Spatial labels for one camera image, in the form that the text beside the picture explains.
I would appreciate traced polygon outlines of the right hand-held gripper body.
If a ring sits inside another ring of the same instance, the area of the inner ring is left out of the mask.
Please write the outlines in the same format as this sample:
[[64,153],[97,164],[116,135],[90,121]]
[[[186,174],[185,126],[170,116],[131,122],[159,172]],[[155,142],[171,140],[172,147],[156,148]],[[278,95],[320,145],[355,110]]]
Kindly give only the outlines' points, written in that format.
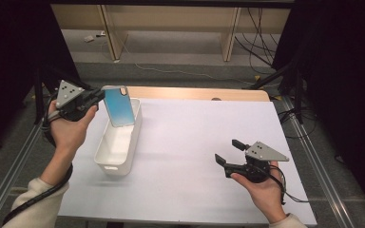
[[226,178],[233,173],[246,177],[253,183],[266,181],[270,176],[271,162],[288,162],[289,158],[263,142],[255,142],[244,152],[245,164],[226,163]]

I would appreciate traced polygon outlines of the light wooden desk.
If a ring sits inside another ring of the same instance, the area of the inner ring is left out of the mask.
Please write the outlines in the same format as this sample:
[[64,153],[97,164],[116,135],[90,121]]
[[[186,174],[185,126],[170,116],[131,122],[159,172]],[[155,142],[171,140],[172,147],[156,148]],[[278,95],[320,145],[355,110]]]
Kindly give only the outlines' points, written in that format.
[[281,34],[288,9],[70,5],[51,6],[61,29],[102,30],[107,35],[110,58],[121,58],[130,31],[217,32],[222,59],[231,58],[234,35]]

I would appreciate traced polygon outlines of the aluminium rail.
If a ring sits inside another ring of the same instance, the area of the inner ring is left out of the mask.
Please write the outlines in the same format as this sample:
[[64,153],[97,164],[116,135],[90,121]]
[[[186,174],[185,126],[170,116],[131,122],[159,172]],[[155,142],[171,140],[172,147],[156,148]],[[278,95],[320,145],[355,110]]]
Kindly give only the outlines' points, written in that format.
[[15,184],[23,167],[25,166],[32,148],[41,135],[41,125],[41,123],[38,123],[33,126],[21,150],[14,159],[8,173],[0,184],[0,210],[9,196],[11,187]]
[[301,115],[294,113],[295,105],[291,102],[288,96],[283,96],[282,101],[284,108],[290,112],[290,121],[295,129],[296,136],[299,138],[309,163],[313,167],[319,185],[325,195],[325,198],[330,204],[339,226],[341,228],[355,228],[355,223],[350,217],[349,210],[337,192],[333,181],[329,177],[328,172],[309,137],[309,134],[306,132],[305,126],[298,120]]

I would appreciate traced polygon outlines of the white plastic storage bin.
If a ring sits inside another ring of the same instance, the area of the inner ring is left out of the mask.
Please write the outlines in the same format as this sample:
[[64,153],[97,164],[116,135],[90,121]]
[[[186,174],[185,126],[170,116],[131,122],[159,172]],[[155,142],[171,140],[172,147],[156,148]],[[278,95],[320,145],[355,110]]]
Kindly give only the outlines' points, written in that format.
[[133,125],[114,127],[107,122],[94,157],[103,172],[110,176],[125,176],[130,172],[142,125],[139,99],[132,99],[135,117]]

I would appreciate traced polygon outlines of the black curtain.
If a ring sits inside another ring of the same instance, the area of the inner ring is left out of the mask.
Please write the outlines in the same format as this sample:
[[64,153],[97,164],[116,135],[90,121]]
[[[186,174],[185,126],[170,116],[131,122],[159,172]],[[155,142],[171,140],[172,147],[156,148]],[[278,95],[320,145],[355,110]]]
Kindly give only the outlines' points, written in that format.
[[79,81],[49,0],[0,0],[0,138],[37,83]]
[[308,97],[365,194],[365,0],[294,0],[274,67],[303,41]]

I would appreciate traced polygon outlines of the person's right hand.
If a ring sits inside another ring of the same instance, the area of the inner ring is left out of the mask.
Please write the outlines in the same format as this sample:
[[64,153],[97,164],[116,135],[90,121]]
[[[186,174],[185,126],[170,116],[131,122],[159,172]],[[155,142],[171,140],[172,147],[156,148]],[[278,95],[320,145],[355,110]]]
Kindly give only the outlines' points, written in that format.
[[262,183],[253,183],[237,173],[233,173],[231,178],[248,191],[256,207],[270,224],[287,218],[281,204],[281,188],[276,181],[268,179]]

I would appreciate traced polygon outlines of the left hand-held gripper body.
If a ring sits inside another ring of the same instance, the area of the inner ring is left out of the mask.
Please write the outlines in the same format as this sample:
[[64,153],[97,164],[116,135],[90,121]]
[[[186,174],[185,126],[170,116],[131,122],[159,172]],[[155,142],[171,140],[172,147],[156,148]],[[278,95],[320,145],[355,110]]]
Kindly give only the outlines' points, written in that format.
[[62,80],[56,97],[56,110],[48,115],[48,120],[50,122],[58,118],[72,122],[81,120],[91,108],[87,103],[92,97],[95,97],[90,94],[93,89],[84,89]]

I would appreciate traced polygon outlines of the white table cover sheet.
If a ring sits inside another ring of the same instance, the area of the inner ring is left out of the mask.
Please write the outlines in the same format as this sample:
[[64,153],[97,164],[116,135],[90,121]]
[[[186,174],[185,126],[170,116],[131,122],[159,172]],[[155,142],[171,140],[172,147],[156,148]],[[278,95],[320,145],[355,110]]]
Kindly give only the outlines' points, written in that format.
[[270,102],[141,101],[143,122],[130,172],[109,176],[94,157],[107,126],[100,109],[73,161],[60,216],[147,223],[263,224],[247,191],[215,158],[244,163],[232,145],[262,142],[291,151]]

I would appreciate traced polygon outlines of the wooden table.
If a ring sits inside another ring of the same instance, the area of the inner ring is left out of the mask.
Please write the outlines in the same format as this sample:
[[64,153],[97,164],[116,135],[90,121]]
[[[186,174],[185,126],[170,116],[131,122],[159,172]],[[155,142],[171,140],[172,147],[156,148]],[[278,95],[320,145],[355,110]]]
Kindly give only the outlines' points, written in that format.
[[156,87],[130,86],[129,95],[132,98],[147,99],[186,99],[209,101],[246,101],[269,102],[269,96],[262,90],[224,89],[224,88],[194,88],[194,87]]

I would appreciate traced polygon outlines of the iridescent blue phone case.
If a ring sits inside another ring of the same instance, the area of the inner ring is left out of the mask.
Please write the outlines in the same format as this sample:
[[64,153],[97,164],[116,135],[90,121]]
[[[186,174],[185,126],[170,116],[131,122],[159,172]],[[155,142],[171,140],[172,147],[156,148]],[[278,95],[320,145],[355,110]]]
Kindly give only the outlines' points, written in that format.
[[105,105],[113,127],[133,125],[135,117],[127,87],[124,85],[105,85]]

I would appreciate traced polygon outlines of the person's left hand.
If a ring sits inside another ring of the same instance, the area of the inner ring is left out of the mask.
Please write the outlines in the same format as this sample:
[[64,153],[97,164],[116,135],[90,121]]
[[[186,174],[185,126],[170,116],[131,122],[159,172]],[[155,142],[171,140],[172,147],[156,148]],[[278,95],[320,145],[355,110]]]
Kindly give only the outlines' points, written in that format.
[[84,143],[86,131],[95,117],[97,106],[93,105],[85,116],[77,121],[72,122],[64,118],[58,118],[50,122],[50,133],[55,142],[55,151],[60,153],[75,153]]

